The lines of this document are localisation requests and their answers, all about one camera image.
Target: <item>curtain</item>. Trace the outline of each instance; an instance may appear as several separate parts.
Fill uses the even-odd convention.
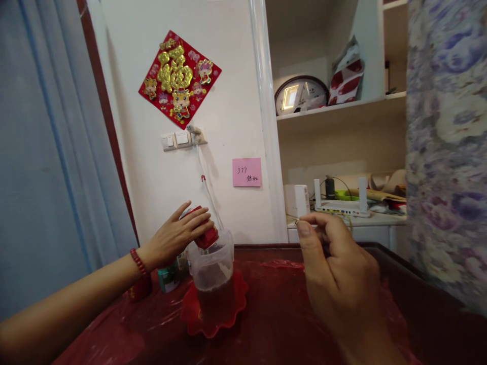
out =
[[[487,1],[411,0],[410,261],[487,316]]]
[[[0,2],[0,320],[136,247],[75,0]]]

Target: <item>red saucer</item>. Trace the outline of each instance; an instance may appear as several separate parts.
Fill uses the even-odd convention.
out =
[[[213,338],[220,328],[230,328],[235,324],[237,313],[241,312],[247,306],[245,293],[249,290],[249,286],[244,281],[242,273],[235,271],[233,273],[233,280],[235,282],[235,315],[226,322],[219,325],[208,325],[204,323],[201,318],[198,295],[194,283],[189,287],[188,292],[183,298],[183,310],[181,311],[181,321],[187,324],[188,334],[194,336],[202,332],[208,339]]]

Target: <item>clock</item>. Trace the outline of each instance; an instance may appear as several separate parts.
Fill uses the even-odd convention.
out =
[[[330,92],[313,76],[296,76],[283,83],[275,94],[275,113],[282,116],[326,105]]]

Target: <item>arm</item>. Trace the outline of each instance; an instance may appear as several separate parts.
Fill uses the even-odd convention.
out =
[[[318,225],[313,229],[311,224]],[[297,222],[313,311],[349,365],[406,365],[380,312],[377,261],[356,244],[343,221],[313,213]],[[329,244],[325,258],[322,244]]]
[[[170,264],[189,242],[213,227],[208,208],[179,220],[183,204],[137,250],[148,272]],[[108,305],[142,278],[131,255],[106,265],[0,323],[0,362],[52,362]]]

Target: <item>chinese new year decoration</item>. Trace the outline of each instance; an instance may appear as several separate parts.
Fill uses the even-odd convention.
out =
[[[186,129],[221,72],[170,30],[138,93]]]

